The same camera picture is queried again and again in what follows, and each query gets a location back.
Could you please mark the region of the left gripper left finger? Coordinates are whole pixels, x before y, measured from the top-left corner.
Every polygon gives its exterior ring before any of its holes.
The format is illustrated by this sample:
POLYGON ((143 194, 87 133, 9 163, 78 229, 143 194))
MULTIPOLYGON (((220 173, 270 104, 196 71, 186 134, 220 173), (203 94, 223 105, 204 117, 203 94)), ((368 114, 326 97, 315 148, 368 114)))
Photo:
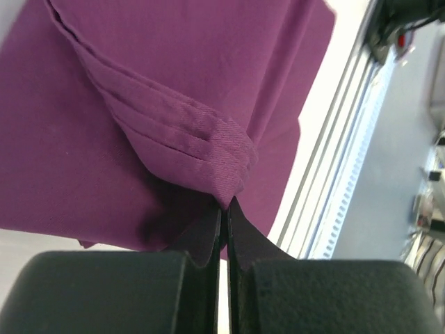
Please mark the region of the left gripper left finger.
POLYGON ((2 333, 215 333, 222 213, 210 207, 169 248, 52 251, 21 270, 2 333))

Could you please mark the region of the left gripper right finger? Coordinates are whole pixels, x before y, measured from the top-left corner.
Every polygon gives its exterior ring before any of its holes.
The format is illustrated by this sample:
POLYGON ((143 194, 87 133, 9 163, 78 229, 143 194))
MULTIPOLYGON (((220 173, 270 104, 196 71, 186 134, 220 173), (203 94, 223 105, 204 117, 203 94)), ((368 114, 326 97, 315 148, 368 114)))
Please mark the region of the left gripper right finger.
POLYGON ((418 276, 386 260, 297 260, 226 213, 232 333, 440 333, 418 276))

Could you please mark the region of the purple cloth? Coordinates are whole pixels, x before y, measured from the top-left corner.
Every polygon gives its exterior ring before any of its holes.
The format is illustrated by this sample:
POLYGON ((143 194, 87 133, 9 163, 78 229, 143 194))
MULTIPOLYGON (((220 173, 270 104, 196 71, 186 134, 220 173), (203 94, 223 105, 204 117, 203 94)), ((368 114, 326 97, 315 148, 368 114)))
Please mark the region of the purple cloth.
POLYGON ((27 1, 1 46, 1 227, 165 248, 213 200, 268 234, 324 1, 27 1))

